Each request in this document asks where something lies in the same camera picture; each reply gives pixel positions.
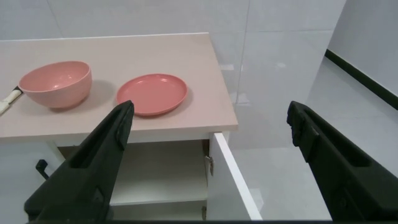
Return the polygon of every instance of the cabinet door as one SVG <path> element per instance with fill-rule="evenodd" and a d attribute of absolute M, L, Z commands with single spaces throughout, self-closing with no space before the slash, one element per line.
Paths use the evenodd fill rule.
<path fill-rule="evenodd" d="M 207 220 L 262 220 L 222 133 L 210 138 Z"/>
<path fill-rule="evenodd" d="M 0 217 L 2 223 L 28 222 L 24 203 L 45 181 L 35 169 L 40 159 L 48 163 L 45 170 L 48 175 L 51 175 L 61 164 L 59 157 L 45 142 L 0 144 Z"/>

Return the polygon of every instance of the plate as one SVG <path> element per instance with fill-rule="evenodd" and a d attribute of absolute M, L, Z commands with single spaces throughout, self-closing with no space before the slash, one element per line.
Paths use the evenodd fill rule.
<path fill-rule="evenodd" d="M 134 103 L 134 114 L 153 116 L 178 107 L 187 97 L 188 88 L 183 80 L 168 74 L 149 74 L 125 83 L 116 95 L 120 104 Z"/>

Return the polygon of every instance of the white floor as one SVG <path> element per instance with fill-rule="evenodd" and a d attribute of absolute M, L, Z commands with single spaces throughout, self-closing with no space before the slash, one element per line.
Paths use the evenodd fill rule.
<path fill-rule="evenodd" d="M 256 103 L 262 96 L 245 97 L 236 105 L 239 131 L 229 145 L 263 219 L 330 219 L 309 166 L 291 143 L 288 105 L 283 113 L 268 113 L 267 105 Z M 326 58 L 301 103 L 398 176 L 398 111 Z"/>

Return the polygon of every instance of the beige countertop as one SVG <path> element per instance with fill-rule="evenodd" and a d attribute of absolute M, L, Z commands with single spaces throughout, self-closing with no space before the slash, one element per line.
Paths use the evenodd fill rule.
<path fill-rule="evenodd" d="M 233 131 L 238 122 L 208 34 L 0 41 L 0 98 L 29 71 L 65 60 L 92 70 L 89 97 L 70 110 L 50 110 L 22 95 L 0 116 L 0 142 L 83 138 L 116 106 L 126 81 L 148 73 L 184 80 L 187 99 L 156 118 L 135 116 L 131 136 Z"/>

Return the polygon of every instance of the pink bowl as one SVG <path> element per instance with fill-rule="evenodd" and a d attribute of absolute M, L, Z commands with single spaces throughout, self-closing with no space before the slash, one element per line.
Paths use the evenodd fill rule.
<path fill-rule="evenodd" d="M 49 108 L 79 104 L 89 94 L 91 69 L 84 62 L 58 62 L 24 75 L 19 88 L 33 101 Z"/>

